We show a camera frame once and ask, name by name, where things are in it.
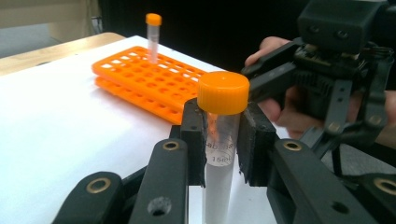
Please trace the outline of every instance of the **black device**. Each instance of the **black device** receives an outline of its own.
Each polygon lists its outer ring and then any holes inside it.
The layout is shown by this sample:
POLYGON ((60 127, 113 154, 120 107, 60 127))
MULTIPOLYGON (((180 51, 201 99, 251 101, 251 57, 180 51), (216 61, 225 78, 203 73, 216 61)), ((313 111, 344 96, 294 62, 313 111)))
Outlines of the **black device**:
MULTIPOLYGON (((343 175, 339 164, 345 144, 396 167, 394 149, 375 143, 387 122, 393 50, 370 43, 378 18, 392 10, 386 2, 313 0, 299 18, 301 38, 242 70, 250 103, 240 121, 239 166, 250 186, 267 187, 278 223, 395 223, 396 175, 343 175), (325 126, 299 140, 279 139, 256 103, 282 103, 293 85, 309 92, 305 112, 325 126), (353 91, 363 102, 357 120, 346 122, 353 91), (333 172, 320 160, 328 151, 333 172)), ((188 223, 188 186, 205 186, 204 167, 205 122, 191 99, 147 167, 124 179, 107 172, 85 177, 53 223, 188 223)))

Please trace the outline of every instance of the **plastic vial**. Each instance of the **plastic vial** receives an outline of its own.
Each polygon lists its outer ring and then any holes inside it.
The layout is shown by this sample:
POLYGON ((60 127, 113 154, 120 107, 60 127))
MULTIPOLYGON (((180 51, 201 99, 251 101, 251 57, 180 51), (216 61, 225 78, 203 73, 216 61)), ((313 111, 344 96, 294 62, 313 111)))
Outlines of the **plastic vial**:
POLYGON ((248 79, 212 72, 198 80, 198 106, 205 111, 206 167, 203 223, 226 222, 240 114, 248 106, 248 79))
POLYGON ((148 60, 151 63, 157 63, 161 23, 162 17, 160 15, 155 13, 146 15, 146 24, 148 25, 148 60))

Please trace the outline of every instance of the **white surface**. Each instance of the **white surface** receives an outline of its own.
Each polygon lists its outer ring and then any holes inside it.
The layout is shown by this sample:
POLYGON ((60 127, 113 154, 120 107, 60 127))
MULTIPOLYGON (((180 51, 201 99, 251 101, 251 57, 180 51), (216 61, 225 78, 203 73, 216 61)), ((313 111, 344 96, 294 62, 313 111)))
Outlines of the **white surface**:
MULTIPOLYGON (((91 70, 107 56, 147 43, 134 36, 0 77, 0 223, 51 223, 83 177, 109 171, 124 178, 148 164, 171 124, 96 87, 91 70)), ((164 46, 159 52, 220 70, 164 46)), ((190 187, 191 224, 201 224, 201 194, 190 187)), ((266 188, 246 185, 237 164, 229 218, 230 224, 276 223, 266 188)))

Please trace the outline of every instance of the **orange cap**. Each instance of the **orange cap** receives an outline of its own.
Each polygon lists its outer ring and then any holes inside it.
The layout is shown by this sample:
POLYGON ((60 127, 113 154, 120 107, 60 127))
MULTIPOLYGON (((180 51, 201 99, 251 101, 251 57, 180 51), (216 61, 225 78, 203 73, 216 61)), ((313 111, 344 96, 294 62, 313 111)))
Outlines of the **orange cap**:
POLYGON ((159 26, 161 25, 162 18, 160 15, 155 13, 148 13, 146 15, 146 23, 148 25, 159 26))
POLYGON ((198 79, 198 106, 219 115, 241 113, 248 106, 248 79, 233 72, 211 72, 198 79))

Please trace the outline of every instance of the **test tube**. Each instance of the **test tube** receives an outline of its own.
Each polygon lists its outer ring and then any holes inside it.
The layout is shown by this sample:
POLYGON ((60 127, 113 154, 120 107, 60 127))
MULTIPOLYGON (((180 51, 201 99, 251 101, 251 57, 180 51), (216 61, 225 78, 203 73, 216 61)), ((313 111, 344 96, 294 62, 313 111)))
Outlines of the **test tube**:
POLYGON ((155 13, 146 15, 146 24, 148 25, 148 60, 151 63, 157 63, 161 23, 162 17, 160 15, 155 13))
POLYGON ((205 189, 203 224, 227 220, 240 114, 248 106, 248 79, 212 72, 198 80, 198 106, 205 111, 205 189))

